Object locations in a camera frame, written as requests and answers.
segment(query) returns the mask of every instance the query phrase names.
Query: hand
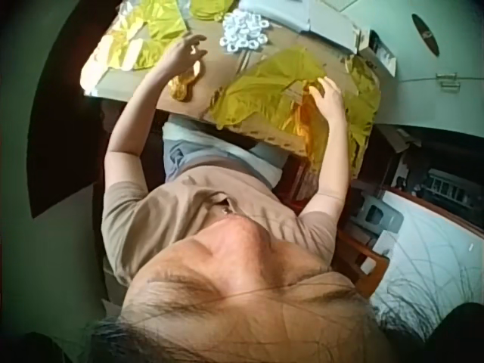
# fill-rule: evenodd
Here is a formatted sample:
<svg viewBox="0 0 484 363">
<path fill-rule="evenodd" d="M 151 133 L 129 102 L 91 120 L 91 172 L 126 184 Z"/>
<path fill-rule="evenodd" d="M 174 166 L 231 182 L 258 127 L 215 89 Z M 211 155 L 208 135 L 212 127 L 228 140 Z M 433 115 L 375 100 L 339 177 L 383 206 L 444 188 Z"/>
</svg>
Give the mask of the hand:
<svg viewBox="0 0 484 363">
<path fill-rule="evenodd" d="M 154 72 L 171 79 L 193 67 L 207 53 L 197 48 L 203 40 L 206 40 L 205 36 L 187 35 L 172 43 L 154 67 Z"/>
<path fill-rule="evenodd" d="M 309 93 L 315 99 L 316 106 L 331 125 L 339 123 L 346 125 L 346 113 L 343 104 L 343 96 L 336 83 L 327 77 L 318 78 L 324 89 L 324 96 L 316 87 L 309 87 Z"/>
</svg>

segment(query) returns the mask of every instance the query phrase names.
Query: table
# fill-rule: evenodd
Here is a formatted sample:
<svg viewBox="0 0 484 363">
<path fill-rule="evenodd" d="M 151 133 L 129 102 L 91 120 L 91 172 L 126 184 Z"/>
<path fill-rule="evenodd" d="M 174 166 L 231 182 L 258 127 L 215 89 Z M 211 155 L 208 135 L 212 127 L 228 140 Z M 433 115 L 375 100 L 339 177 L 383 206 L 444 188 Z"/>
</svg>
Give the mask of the table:
<svg viewBox="0 0 484 363">
<path fill-rule="evenodd" d="M 219 45 L 219 40 L 223 34 L 221 23 L 196 19 L 186 20 L 186 22 L 188 29 L 193 33 L 203 34 L 207 37 L 207 40 L 203 43 L 203 48 L 209 51 L 208 55 L 203 59 L 205 70 L 193 87 L 193 97 L 190 102 L 179 102 L 172 99 L 169 95 L 169 90 L 166 88 L 158 101 L 158 109 L 214 123 L 208 113 L 208 109 L 213 93 L 217 89 L 229 84 L 238 73 L 260 60 L 294 45 L 305 47 L 316 59 L 320 60 L 328 76 L 338 84 L 342 91 L 351 92 L 354 95 L 358 94 L 356 84 L 346 70 L 345 59 L 348 57 L 348 54 L 327 44 L 321 38 L 301 35 L 273 23 L 271 29 L 267 32 L 269 44 L 261 51 L 243 51 L 240 54 L 226 54 Z M 128 101 L 147 72 L 148 70 L 125 72 L 109 69 L 98 84 L 90 92 L 86 92 L 86 94 L 100 98 Z M 303 138 L 282 132 L 270 126 L 261 119 L 261 116 L 254 115 L 240 124 L 227 126 L 227 129 L 277 145 L 297 156 L 307 156 Z"/>
</svg>

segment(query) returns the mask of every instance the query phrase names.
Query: white wall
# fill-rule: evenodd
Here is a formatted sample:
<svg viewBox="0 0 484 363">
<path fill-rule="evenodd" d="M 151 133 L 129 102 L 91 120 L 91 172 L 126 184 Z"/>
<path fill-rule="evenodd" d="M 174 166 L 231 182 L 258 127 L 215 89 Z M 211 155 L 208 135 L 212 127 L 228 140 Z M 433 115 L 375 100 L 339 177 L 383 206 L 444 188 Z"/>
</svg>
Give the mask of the white wall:
<svg viewBox="0 0 484 363">
<path fill-rule="evenodd" d="M 484 240 L 394 193 L 387 191 L 383 201 L 401 212 L 404 221 L 372 303 L 398 309 L 403 297 L 433 317 L 443 317 L 461 303 L 484 303 Z"/>
<path fill-rule="evenodd" d="M 77 0 L 26 2 L 19 17 L 5 27 L 0 51 L 2 329 L 7 334 L 47 334 L 71 357 L 82 347 L 85 326 L 103 314 L 92 187 L 32 219 L 26 149 L 37 82 L 76 4 Z"/>
</svg>

